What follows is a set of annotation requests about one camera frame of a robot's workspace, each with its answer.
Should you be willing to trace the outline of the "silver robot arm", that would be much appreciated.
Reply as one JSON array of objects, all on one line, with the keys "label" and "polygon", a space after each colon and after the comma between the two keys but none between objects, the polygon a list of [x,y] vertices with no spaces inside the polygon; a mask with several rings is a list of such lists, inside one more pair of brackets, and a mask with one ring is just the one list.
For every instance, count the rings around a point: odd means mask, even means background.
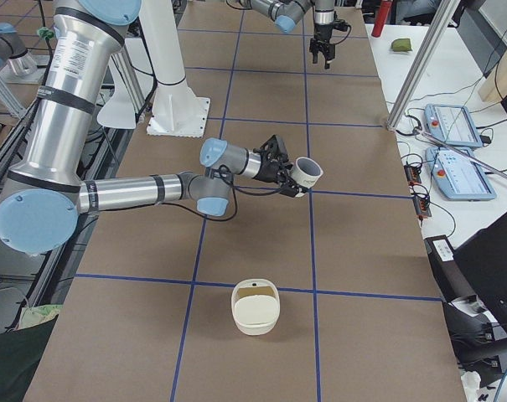
[{"label": "silver robot arm", "polygon": [[12,165],[0,194],[0,240],[29,255],[64,244],[82,214],[167,204],[185,199],[195,213],[225,219],[235,199],[237,175],[275,185],[296,198],[308,191],[289,161],[283,140],[271,137],[248,150],[216,138],[206,140],[204,174],[183,172],[145,178],[84,181],[76,169],[85,145],[102,81],[112,55],[124,47],[127,28],[139,21],[158,78],[153,121],[181,127],[201,121],[208,102],[185,83],[182,67],[167,68],[169,54],[182,57],[169,1],[58,1],[54,27],[59,36],[49,76],[37,93],[32,134],[21,162]]},{"label": "silver robot arm", "polygon": [[277,1],[245,0],[227,1],[228,5],[240,10],[256,11],[271,21],[285,34],[291,33],[303,20],[309,9],[313,10],[313,37],[309,42],[309,52],[313,63],[317,64],[318,55],[324,57],[324,68],[328,70],[335,59],[336,44],[331,43],[334,30],[346,31],[349,25],[337,18],[335,1]]}]

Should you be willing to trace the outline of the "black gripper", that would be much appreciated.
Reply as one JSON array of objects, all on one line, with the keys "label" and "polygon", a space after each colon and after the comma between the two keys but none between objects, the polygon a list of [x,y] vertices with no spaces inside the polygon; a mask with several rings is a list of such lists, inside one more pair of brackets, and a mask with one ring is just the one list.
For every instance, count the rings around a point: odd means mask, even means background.
[{"label": "black gripper", "polygon": [[324,68],[330,69],[330,65],[335,59],[335,44],[331,44],[332,33],[334,29],[334,21],[313,24],[313,38],[309,42],[309,52],[312,55],[312,63],[317,64],[318,53],[322,44],[322,53],[324,56]]},{"label": "black gripper", "polygon": [[288,155],[280,152],[261,152],[261,167],[255,176],[255,180],[264,183],[281,184],[278,193],[290,198],[301,198],[303,187],[294,181],[287,181],[287,176],[292,175],[294,164],[289,162]]}]

